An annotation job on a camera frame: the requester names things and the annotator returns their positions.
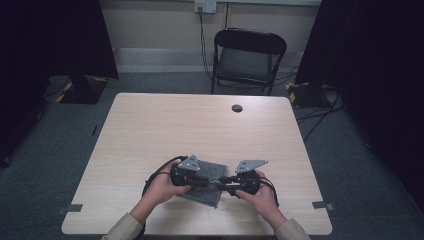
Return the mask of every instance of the metal part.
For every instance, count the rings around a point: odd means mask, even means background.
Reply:
[[[200,170],[199,162],[197,161],[197,157],[194,154],[180,162],[178,167],[195,172]]]
[[[268,160],[242,160],[236,168],[236,173],[245,173],[268,163]]]

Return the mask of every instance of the wall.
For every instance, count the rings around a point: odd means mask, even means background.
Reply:
[[[193,1],[102,0],[101,5],[114,48],[201,49],[200,20]],[[319,8],[310,5],[218,2],[216,14],[203,15],[208,55],[219,30],[243,27],[283,37],[288,46],[283,62],[298,65]]]

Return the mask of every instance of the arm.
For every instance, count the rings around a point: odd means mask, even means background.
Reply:
[[[259,177],[265,178],[263,172],[256,170],[256,173],[259,174]],[[261,184],[259,191],[255,195],[241,190],[237,190],[236,194],[241,199],[252,204],[262,218],[271,225],[279,240],[310,239],[303,228],[294,219],[286,219],[275,203],[272,190],[265,184]]]
[[[170,200],[176,194],[184,194],[190,190],[190,186],[174,186],[172,184],[169,173],[175,164],[178,164],[178,161],[168,164],[162,170],[162,173],[168,174],[159,174],[155,177],[144,196],[131,212],[125,214],[108,234],[103,236],[103,240],[134,239],[139,235],[142,226],[157,205]]]

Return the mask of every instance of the wall outlet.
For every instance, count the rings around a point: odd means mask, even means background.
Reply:
[[[194,1],[194,12],[216,13],[216,1]]]
[[[200,12],[199,9],[206,12],[205,1],[194,1],[194,12]]]

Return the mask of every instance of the beige sleeve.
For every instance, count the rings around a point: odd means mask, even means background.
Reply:
[[[132,240],[140,234],[143,226],[133,218],[129,213],[126,213],[113,226],[107,235],[102,237],[102,240]]]
[[[275,236],[278,240],[310,240],[305,230],[294,219],[290,219],[281,224],[275,230]]]

